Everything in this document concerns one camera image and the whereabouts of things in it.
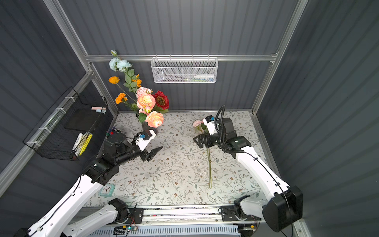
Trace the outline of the small pink carnation stem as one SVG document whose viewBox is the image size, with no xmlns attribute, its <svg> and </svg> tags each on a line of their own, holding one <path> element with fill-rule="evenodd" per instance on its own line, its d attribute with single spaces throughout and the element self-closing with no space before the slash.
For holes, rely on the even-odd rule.
<svg viewBox="0 0 379 237">
<path fill-rule="evenodd" d="M 203 124 L 202 120 L 195 120 L 192 124 L 193 128 L 200 132 L 200 134 L 208 133 L 206 126 Z M 209 188 L 212 188 L 212 167 L 211 167 L 211 154 L 210 148 L 206 148 L 207 160 L 208 160 L 208 178 L 209 178 Z"/>
</svg>

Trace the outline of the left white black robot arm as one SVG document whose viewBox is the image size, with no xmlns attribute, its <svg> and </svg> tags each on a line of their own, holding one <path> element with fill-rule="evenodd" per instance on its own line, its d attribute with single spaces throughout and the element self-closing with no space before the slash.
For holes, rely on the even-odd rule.
<svg viewBox="0 0 379 237">
<path fill-rule="evenodd" d="M 119 172 L 120 165 L 140 157 L 151 161 L 161 150 L 148 152 L 146 147 L 156 137 L 154 130 L 137 133 L 132 142 L 125 142 L 126 136 L 116 133 L 105 141 L 104 153 L 83 171 L 73 187 L 39 221 L 29 228 L 21 228 L 16 237 L 86 237 L 111 223 L 120 225 L 131 220 L 135 209 L 115 198 L 94 214 L 71 224 L 70 221 L 84 204 Z"/>
</svg>

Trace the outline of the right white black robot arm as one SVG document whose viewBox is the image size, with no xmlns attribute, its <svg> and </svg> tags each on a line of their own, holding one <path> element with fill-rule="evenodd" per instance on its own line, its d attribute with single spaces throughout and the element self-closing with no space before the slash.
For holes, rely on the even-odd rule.
<svg viewBox="0 0 379 237">
<path fill-rule="evenodd" d="M 230 154 L 249 171 L 265 195 L 265 200 L 245 195 L 236 199 L 232 206 L 222 206 L 224 221 L 263 219 L 278 233 L 303 217 L 302 191 L 289 186 L 261 161 L 251 143 L 244 136 L 237 135 L 231 119 L 207 116 L 194 122 L 193 126 L 202 131 L 193 139 L 199 148 L 217 146 Z"/>
</svg>

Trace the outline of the dark glass vase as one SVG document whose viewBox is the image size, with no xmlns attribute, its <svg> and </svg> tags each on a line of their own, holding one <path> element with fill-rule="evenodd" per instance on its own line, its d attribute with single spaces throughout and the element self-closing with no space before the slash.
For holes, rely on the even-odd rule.
<svg viewBox="0 0 379 237">
<path fill-rule="evenodd" d="M 144 122 L 142 123 L 142 128 L 143 128 L 143 131 L 145 131 L 145 130 L 153 130 L 154 133 L 155 133 L 156 135 L 158 134 L 158 129 L 149 126 L 148 123 L 147 123 L 146 121 L 144 121 Z"/>
</svg>

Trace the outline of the pink pen cup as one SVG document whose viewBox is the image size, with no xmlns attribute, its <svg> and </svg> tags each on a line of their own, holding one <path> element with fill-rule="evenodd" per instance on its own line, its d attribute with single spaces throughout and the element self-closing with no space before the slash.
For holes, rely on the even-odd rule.
<svg viewBox="0 0 379 237">
<path fill-rule="evenodd" d="M 110 128 L 107 132 L 106 132 L 106 137 L 108 138 L 109 136 L 113 135 L 113 134 L 117 134 L 117 133 L 121 133 L 121 131 L 119 129 L 117 129 L 116 127 L 112 127 Z"/>
</svg>

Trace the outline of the teal small alarm clock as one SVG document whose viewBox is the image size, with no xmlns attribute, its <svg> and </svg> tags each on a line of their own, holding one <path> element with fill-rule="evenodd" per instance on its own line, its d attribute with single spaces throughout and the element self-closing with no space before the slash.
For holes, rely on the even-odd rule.
<svg viewBox="0 0 379 237">
<path fill-rule="evenodd" d="M 112 197 L 115 190 L 115 184 L 106 184 L 99 191 L 99 196 L 102 198 Z"/>
</svg>

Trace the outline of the red zinnia flower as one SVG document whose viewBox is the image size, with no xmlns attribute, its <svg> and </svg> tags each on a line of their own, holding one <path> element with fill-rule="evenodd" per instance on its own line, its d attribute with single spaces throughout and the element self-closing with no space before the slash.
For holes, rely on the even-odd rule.
<svg viewBox="0 0 379 237">
<path fill-rule="evenodd" d="M 162 91 L 157 91 L 155 94 L 153 94 L 153 97 L 155 98 L 156 105 L 158 107 L 160 107 L 163 110 L 168 110 L 169 99 Z"/>
</svg>

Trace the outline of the yellow highlighter pack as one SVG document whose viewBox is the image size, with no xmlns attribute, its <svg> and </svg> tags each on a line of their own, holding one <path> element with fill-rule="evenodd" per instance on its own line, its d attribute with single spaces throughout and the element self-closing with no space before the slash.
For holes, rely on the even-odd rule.
<svg viewBox="0 0 379 237">
<path fill-rule="evenodd" d="M 76 156 L 81 156 L 84 151 L 86 150 L 87 146 L 90 143 L 90 140 L 92 139 L 93 134 L 92 133 L 85 133 L 79 135 L 79 143 L 75 147 L 75 155 Z"/>
</svg>

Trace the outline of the orange flower stem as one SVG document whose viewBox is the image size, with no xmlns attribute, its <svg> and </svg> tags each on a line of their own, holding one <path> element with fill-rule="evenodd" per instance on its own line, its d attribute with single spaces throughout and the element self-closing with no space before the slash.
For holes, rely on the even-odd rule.
<svg viewBox="0 0 379 237">
<path fill-rule="evenodd" d="M 118 88 L 121 90 L 119 95 L 115 98 L 115 103 L 117 105 L 121 103 L 129 104 L 130 106 L 137 105 L 137 89 L 141 87 L 142 83 L 140 75 L 126 75 L 125 83 L 123 84 L 123 86 L 119 84 L 120 81 L 120 78 L 117 76 L 113 76 L 108 79 L 109 83 L 117 85 Z"/>
</svg>

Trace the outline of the white tube in basket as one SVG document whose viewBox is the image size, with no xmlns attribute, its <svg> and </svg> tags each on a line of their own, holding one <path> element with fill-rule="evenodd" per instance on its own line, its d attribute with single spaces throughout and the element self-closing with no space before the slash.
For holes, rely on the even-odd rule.
<svg viewBox="0 0 379 237">
<path fill-rule="evenodd" d="M 190 79 L 198 80 L 198 81 L 214 81 L 215 75 L 214 74 L 200 74 L 200 75 L 193 75 Z"/>
</svg>

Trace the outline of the pink peony flower stem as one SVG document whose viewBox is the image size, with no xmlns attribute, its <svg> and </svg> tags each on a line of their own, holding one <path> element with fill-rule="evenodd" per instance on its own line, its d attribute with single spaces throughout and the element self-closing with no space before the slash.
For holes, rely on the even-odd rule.
<svg viewBox="0 0 379 237">
<path fill-rule="evenodd" d="M 139 98 L 140 96 L 143 96 L 145 94 L 152 94 L 152 90 L 149 89 L 149 88 L 146 88 L 146 87 L 140 87 L 139 89 L 137 89 L 137 92 L 136 92 L 136 97 Z"/>
</svg>

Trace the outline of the light blue flower stem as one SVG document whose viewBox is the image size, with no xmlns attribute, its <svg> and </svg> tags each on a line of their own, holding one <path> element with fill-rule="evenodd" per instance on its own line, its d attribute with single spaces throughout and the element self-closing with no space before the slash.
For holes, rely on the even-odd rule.
<svg viewBox="0 0 379 237">
<path fill-rule="evenodd" d="M 125 87 L 130 87 L 132 84 L 132 76 L 129 71 L 132 64 L 125 59 L 122 59 L 115 50 L 111 50 L 112 59 L 109 61 L 109 68 L 114 72 L 122 72 L 125 76 Z"/>
</svg>

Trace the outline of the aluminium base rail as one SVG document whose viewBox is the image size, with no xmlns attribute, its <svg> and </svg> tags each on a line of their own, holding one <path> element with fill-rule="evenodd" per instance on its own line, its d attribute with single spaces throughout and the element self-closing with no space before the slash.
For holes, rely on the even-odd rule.
<svg viewBox="0 0 379 237">
<path fill-rule="evenodd" d="M 63 233 L 68 237 L 174 237 L 174 236 L 264 236 L 270 227 L 264 218 L 237 216 L 232 205 L 140 206 L 117 220 L 116 209 L 83 208 Z"/>
</svg>

